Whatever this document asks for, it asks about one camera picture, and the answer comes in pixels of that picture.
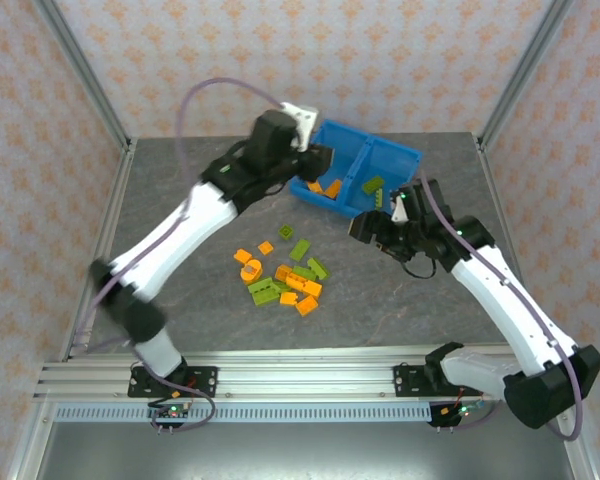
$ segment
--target patterned wall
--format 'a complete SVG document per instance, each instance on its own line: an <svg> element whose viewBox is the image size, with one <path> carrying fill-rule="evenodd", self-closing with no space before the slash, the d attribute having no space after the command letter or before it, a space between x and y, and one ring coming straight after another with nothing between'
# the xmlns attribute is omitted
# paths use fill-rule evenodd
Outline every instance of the patterned wall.
<svg viewBox="0 0 600 480"><path fill-rule="evenodd" d="M60 352L118 158L33 2L0 1L0 479L41 363Z"/></svg>
<svg viewBox="0 0 600 480"><path fill-rule="evenodd" d="M600 0L574 2L555 42L489 158L527 284L600 350ZM600 425L600 379L589 404Z"/></svg>
<svg viewBox="0 0 600 480"><path fill-rule="evenodd" d="M59 0L133 136L172 136L195 82L247 80L371 131L473 131L550 0ZM235 87L193 103L189 135L245 134L266 107Z"/></svg>

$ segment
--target cable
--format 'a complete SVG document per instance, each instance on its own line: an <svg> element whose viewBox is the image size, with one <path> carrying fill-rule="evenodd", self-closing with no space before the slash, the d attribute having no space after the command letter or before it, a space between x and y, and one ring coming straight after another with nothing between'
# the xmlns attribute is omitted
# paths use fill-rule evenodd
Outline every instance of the cable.
<svg viewBox="0 0 600 480"><path fill-rule="evenodd" d="M401 262L400 265L402 266L402 269L407 272L409 275L411 275L413 278L417 278L419 280L428 280L430 278L433 278L433 276L436 274L436 271L438 270L438 267L436 265L436 261L432 258L431 259L431 274L428 277L424 277L422 275L418 275L416 273L413 273L411 270L409 270L407 268L407 264L406 262Z"/></svg>
<svg viewBox="0 0 600 480"><path fill-rule="evenodd" d="M136 255L119 272L117 272L115 275L113 275L111 277L111 279L100 289L100 291L96 294L96 296L92 299L91 303L89 304L89 308L85 312L84 317L78 323L78 328L76 329L76 333L82 332L84 325L87 322L87 319L91 317L91 315L96 310L96 308L98 307L100 302L102 302L104 297L106 297L106 295L111 291L113 286L129 270L131 270L140 260L142 260L144 257L149 255L149 253L151 253L162 242L164 242L167 238L169 238L169 236L185 220L186 213L189 209L189 205L191 204L191 195L192 195L192 189L193 189L193 185L194 185L193 175L191 174L191 169L189 168L189 162L188 162L188 158L187 158L187 153L185 152L184 141L183 141L185 113L187 111L187 107L189 106L189 102L200 90L202 90L205 87L208 87L209 85L213 85L216 83L229 83L231 85L236 85L238 87L245 88L245 89L255 93L259 97L262 97L263 99L265 99L269 103L275 105L276 107L282 108L282 104L279 101L277 101L275 98L273 98L271 95L266 93L265 91L260 90L259 88L248 84L247 82L243 82L242 80L237 80L235 78L229 78L229 77L210 78L208 80L205 80L203 82L200 82L200 83L194 85L193 87L191 87L191 89L189 89L189 91L185 95L184 99L182 100L182 103L180 104L180 109L178 110L178 116L176 119L176 139L175 139L176 157L178 158L178 162L180 163L180 168L182 170L182 176L184 177L184 180L187 184L187 188L189 188L189 193L188 193L187 198L185 199L184 203L182 204L182 208L180 210L180 215L178 216L176 221L173 222L173 225L171 225L159 238L157 238L151 245L149 245L142 252L140 252L138 255Z"/></svg>
<svg viewBox="0 0 600 480"><path fill-rule="evenodd" d="M571 365L571 361L569 357L562 349L560 344L557 343L553 333L549 327L547 327L540 317L540 314L536 311L536 309L531 305L531 302L527 300L527 298L522 294L520 290L510 281L507 280L506 275L504 275L500 270L498 270L494 265L492 265L486 258L484 258L478 251L469 244L464 238L462 238L458 232L456 232L455 228L451 226L451 224L444 217L442 212L440 211L440 207L435 201L433 194L431 193L431 188L429 187L429 183L427 182L427 176L423 170L420 170L420 180L422 181L422 188L424 190L425 195L427 196L427 200L431 204L431 208L433 208L436 217L440 221L440 223L444 226L444 228L451 234L453 238L455 238L460 245L467 249L471 255L473 255L476 259L480 261L485 267L487 267L503 285L509 287L509 289L513 292L513 294L520 300L520 302L524 305L527 311L531 314L533 319L536 321L542 333L549 340L549 342L555 345L556 352L560 357L562 363L567 370L567 375L569 376L569 381L571 382L571 387L573 388L573 398L575 400L576 414L575 414L575 424L573 427L573 431L569 435L565 435L556 429L553 425L547 424L547 427L555 433L561 440L566 442L572 442L580 436L580 432L582 431L582 416L583 416L583 407L582 407L582 392L580 391L580 384L578 383L578 377L576 376L576 372L573 369L573 365Z"/></svg>

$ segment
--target gray table surface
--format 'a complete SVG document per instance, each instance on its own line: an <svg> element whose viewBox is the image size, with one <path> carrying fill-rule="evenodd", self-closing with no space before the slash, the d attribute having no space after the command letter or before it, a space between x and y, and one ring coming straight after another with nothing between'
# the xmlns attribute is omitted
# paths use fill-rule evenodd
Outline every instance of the gray table surface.
<svg viewBox="0 0 600 480"><path fill-rule="evenodd" d="M469 133L384 135L423 152L421 166L438 179L454 216L474 215L493 234L511 261L487 181ZM187 140L191 166L200 172L235 138ZM138 142L115 234L111 257L123 253L162 221L186 195L173 140ZM295 230L290 242L277 231ZM288 187L251 206L187 259L156 301L169 318L169 331L182 351L252 350L494 342L502 337L476 300L442 269L430 280L407 276L400 265L373 246L347 235L349 219L307 204ZM290 264L299 238L311 242L309 256L332 272L324 282L320 307L301 317L293 307L256 307L233 259L244 248L263 261L264 276ZM269 240L275 251L263 257L257 245ZM426 274L427 259L412 269ZM98 314L91 345L119 334ZM110 351L122 351L116 347Z"/></svg>

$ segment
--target wallpaper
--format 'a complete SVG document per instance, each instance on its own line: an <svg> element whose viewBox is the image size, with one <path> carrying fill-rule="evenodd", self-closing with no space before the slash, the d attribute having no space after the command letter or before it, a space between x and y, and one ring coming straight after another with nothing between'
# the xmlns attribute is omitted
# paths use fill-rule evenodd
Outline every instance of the wallpaper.
<svg viewBox="0 0 600 480"><path fill-rule="evenodd" d="M600 350L600 0L554 41L489 159L527 285ZM600 378L589 405L600 425Z"/></svg>
<svg viewBox="0 0 600 480"><path fill-rule="evenodd" d="M0 1L0 479L60 353L118 158L33 2Z"/></svg>
<svg viewBox="0 0 600 480"><path fill-rule="evenodd" d="M209 77L375 132L472 131L493 111L550 0L59 0L131 136L173 136ZM244 135L264 101L216 86L188 135Z"/></svg>

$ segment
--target gray countertop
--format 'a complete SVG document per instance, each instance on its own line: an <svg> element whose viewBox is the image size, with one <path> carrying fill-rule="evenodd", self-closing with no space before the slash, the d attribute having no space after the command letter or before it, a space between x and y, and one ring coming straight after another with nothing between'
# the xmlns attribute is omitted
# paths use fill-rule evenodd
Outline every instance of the gray countertop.
<svg viewBox="0 0 600 480"><path fill-rule="evenodd" d="M439 181L454 216L479 218L511 261L470 134L384 136L422 151L421 167ZM195 172L199 173L235 141L220 137L188 139ZM140 140L111 257L147 235L185 195L173 140ZM278 237L282 224L295 230L289 242ZM196 250L157 296L156 302L168 314L176 346L182 351L199 351L502 340L477 301L442 269L430 280L413 279L373 246L349 237L348 226L349 219L295 198L288 187L251 206ZM311 242L304 262L315 256L332 272L324 282L319 308L303 318L295 308L277 303L256 307L240 280L240 264L233 254L238 248L248 250L263 261L263 276L273 275L281 263L290 264L289 252L299 238ZM275 250L263 257L257 245L265 240ZM427 259L416 259L411 266L422 274L430 269ZM116 334L119 332L114 325L99 314L91 343L95 345Z"/></svg>

